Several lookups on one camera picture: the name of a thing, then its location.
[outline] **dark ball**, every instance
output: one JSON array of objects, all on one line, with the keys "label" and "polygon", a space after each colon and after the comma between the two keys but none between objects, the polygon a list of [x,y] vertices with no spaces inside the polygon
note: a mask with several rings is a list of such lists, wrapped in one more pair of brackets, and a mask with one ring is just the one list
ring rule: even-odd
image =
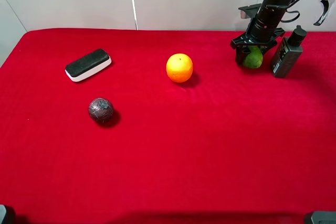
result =
[{"label": "dark ball", "polygon": [[113,110],[112,103],[103,98],[96,98],[89,105],[89,115],[97,123],[105,123],[110,120]]}]

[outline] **table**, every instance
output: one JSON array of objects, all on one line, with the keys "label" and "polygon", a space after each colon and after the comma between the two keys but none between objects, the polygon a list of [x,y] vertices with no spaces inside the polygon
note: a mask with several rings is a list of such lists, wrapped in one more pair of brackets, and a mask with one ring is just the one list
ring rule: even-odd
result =
[{"label": "table", "polygon": [[[237,67],[238,35],[25,34],[0,68],[0,204],[31,223],[336,210],[336,34],[308,33],[286,79],[270,73],[274,50]],[[113,65],[71,82],[65,65],[98,48]],[[194,62],[184,84],[165,73],[178,52]],[[107,126],[88,115],[97,97],[117,110]]]}]

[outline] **red table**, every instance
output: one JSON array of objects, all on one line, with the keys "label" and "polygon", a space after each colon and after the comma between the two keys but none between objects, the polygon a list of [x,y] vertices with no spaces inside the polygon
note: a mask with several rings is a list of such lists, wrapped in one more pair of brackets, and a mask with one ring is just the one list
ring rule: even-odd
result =
[{"label": "red table", "polygon": [[[336,34],[309,33],[287,79],[274,50],[237,67],[238,34],[27,33],[0,68],[0,204],[34,223],[336,210]],[[113,66],[71,82],[65,65],[97,48]],[[184,84],[165,73],[178,52],[194,62]],[[97,97],[118,110],[106,127],[88,115]],[[163,220],[132,219],[148,212]]]}]

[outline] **black bottle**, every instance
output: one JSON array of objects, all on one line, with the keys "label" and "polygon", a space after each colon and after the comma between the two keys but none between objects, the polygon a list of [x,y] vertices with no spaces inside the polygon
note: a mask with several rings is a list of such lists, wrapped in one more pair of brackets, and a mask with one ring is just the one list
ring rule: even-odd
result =
[{"label": "black bottle", "polygon": [[271,70],[276,78],[284,78],[295,62],[298,60],[303,50],[301,43],[307,32],[297,26],[291,36],[284,38],[271,60]]}]

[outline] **orange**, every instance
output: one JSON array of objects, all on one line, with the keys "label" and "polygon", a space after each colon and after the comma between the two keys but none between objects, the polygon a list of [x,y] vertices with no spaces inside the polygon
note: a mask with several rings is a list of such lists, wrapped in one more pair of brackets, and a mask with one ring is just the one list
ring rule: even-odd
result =
[{"label": "orange", "polygon": [[188,55],[175,54],[168,59],[166,71],[172,81],[184,82],[193,73],[193,62]]}]

